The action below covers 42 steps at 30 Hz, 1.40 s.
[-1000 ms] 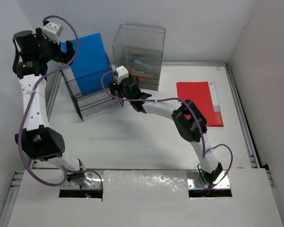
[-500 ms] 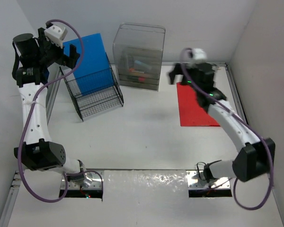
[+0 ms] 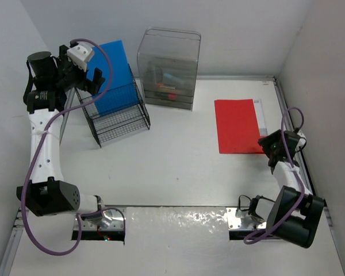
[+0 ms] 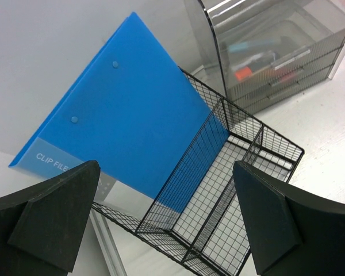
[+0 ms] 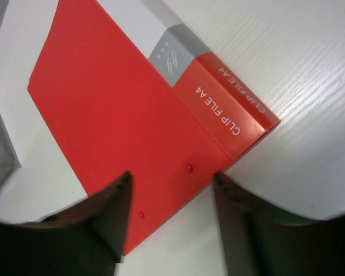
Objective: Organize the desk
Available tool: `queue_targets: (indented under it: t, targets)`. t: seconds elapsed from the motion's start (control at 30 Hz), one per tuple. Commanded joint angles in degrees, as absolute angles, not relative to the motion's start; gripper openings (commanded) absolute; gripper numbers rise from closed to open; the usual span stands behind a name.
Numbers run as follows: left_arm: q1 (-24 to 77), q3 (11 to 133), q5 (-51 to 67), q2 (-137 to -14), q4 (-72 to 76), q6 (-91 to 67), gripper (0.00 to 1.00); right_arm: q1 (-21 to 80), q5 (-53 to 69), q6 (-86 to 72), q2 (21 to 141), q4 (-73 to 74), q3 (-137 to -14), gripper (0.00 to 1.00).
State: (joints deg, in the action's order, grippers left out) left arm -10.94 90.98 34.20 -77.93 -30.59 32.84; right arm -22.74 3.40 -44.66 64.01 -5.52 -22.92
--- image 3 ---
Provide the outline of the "blue folder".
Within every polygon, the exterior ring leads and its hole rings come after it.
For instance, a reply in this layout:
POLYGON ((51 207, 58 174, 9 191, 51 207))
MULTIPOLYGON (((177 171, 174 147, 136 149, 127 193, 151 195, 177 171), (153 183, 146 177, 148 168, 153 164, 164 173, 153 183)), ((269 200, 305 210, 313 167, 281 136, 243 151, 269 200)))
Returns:
POLYGON ((88 63, 87 77, 93 79, 95 68, 102 71, 105 82, 101 86, 100 92, 103 92, 109 80, 112 81, 106 94, 89 105, 90 108, 93 106, 96 108, 95 113, 97 115, 105 116, 134 106, 139 103, 139 99, 122 41, 117 40, 102 44, 101 48, 109 57, 113 73, 110 73, 107 61, 100 50, 93 48, 95 54, 88 63))

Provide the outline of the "black wire mesh shelf rack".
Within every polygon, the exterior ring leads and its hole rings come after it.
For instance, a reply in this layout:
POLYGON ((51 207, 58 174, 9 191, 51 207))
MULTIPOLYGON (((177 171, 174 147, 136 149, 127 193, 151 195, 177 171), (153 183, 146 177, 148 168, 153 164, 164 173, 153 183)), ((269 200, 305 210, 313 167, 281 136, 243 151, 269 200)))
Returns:
POLYGON ((98 101, 82 108, 96 144, 101 147, 113 139, 142 129, 150 129, 151 120, 132 71, 131 80, 110 89, 98 101))

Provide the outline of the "red folder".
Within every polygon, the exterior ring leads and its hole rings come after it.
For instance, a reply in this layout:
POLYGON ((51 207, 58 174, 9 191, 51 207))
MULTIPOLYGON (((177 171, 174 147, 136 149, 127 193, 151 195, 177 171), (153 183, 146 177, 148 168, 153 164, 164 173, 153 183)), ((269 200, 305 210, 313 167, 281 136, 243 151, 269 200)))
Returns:
POLYGON ((220 154, 263 154, 252 99, 217 99, 214 102, 220 154))

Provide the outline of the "orange black highlighter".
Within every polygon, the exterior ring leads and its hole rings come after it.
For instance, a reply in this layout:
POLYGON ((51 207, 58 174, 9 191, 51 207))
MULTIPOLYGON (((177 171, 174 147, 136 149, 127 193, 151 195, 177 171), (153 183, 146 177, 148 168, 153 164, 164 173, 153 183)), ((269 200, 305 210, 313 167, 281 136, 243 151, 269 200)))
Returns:
POLYGON ((164 83, 157 83, 156 86, 159 89, 176 89, 177 88, 176 86, 167 85, 167 84, 164 84, 164 83))

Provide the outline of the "pink black highlighter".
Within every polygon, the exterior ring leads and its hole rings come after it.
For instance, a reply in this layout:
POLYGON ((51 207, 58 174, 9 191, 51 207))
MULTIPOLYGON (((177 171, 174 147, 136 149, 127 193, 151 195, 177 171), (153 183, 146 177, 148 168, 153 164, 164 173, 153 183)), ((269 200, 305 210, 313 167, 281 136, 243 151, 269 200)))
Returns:
POLYGON ((178 99, 178 95, 173 93, 159 93, 159 97, 169 101, 176 101, 178 99))

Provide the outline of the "clear plastic drawer organizer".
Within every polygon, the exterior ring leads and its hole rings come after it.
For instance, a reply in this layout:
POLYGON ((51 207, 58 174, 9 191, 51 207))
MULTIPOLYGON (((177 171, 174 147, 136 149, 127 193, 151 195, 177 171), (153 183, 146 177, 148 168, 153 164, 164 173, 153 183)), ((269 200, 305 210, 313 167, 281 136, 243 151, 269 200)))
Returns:
POLYGON ((137 52, 137 67, 145 102, 150 105, 192 110, 196 89, 201 34, 167 28, 148 28, 137 52), (168 73, 183 79, 183 85, 163 79, 168 73), (176 86, 159 89, 157 83, 176 86), (178 95, 176 101, 161 99, 159 93, 178 95))

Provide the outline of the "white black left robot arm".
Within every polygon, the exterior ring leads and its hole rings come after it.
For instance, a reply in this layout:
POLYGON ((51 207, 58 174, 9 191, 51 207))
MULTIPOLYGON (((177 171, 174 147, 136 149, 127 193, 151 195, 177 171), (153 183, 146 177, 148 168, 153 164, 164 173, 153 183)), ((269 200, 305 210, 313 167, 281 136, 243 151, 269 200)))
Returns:
POLYGON ((87 64, 93 55, 88 45, 73 43, 60 46, 57 57, 42 51, 27 58, 29 79, 23 99, 31 127, 32 170, 27 186, 17 188, 17 198, 25 197, 25 206, 37 217, 98 210, 97 196, 84 195, 77 186, 65 182, 60 166, 66 92, 80 89, 95 95, 105 81, 97 68, 93 80, 87 78, 87 64))

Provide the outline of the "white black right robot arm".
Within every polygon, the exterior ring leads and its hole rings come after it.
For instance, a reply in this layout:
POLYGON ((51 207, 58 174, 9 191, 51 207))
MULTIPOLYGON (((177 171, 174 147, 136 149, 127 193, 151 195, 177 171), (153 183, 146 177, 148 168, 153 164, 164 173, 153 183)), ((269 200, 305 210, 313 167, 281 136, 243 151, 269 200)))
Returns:
POLYGON ((325 201, 305 187, 300 165, 294 160, 295 154, 306 146, 306 137, 299 128, 284 132, 277 130, 261 137, 258 144, 269 159, 268 166, 280 192, 266 220, 266 228, 253 231, 243 241, 250 245, 275 237, 309 248, 325 201))

